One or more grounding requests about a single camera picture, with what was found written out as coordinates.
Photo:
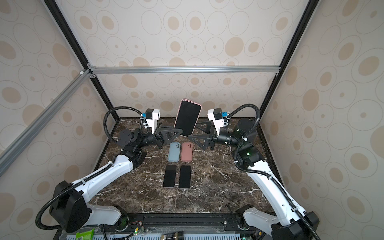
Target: blue phone case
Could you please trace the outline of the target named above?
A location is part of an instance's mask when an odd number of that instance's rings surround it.
[[[168,162],[178,162],[180,157],[181,144],[179,142],[171,142],[169,144]]]

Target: silver metal bar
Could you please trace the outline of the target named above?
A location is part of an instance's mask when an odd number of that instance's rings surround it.
[[[95,74],[114,73],[277,73],[280,66],[92,67]]]
[[[0,157],[0,176],[5,173],[16,158],[28,147],[84,80],[89,78],[91,75],[90,71],[88,69],[83,71],[84,73],[78,75],[3,152],[3,155]]]

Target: green plastic wrapper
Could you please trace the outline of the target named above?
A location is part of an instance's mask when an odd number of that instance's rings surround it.
[[[86,231],[86,232],[76,233],[76,240],[92,240],[94,230],[95,229],[92,229],[92,230]]]

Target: patterned wallpaper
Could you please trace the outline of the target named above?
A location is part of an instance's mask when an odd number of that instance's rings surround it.
[[[384,235],[384,1],[324,0],[261,123],[321,239]]]
[[[93,66],[279,65],[307,0],[57,0]]]
[[[82,69],[38,0],[0,1],[0,154]]]
[[[202,105],[200,117],[220,107],[232,112],[240,105],[260,106],[275,76],[274,73],[199,73],[199,74],[99,74],[114,106],[132,106],[141,111],[161,110],[161,117],[175,117],[180,100],[187,98]],[[118,110],[120,117],[137,117],[137,113]],[[254,117],[251,109],[236,116]]]
[[[58,183],[93,171],[107,140],[102,128],[106,111],[87,80],[0,177],[1,240],[53,238],[55,230],[36,227],[36,214]],[[110,117],[109,129],[113,125]],[[48,211],[42,222],[57,224]]]

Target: pink phone case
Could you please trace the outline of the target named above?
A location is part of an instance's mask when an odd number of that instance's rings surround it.
[[[190,162],[192,161],[192,152],[193,145],[191,142],[184,142],[181,146],[181,161],[182,162]]]
[[[174,126],[173,126],[174,128],[175,128],[175,126],[176,126],[177,117],[179,116],[180,106],[181,106],[181,103],[182,103],[183,101],[187,101],[187,102],[190,102],[190,103],[194,103],[194,104],[196,104],[196,105],[199,105],[199,106],[200,106],[200,112],[199,112],[199,115],[200,115],[200,113],[201,113],[201,109],[203,108],[200,104],[195,103],[195,102],[192,102],[191,100],[188,100],[188,99],[186,99],[186,98],[184,98],[183,100],[181,100],[181,101],[180,101],[180,105],[179,105],[179,109],[177,110],[176,121],[175,121],[175,124],[174,124]]]

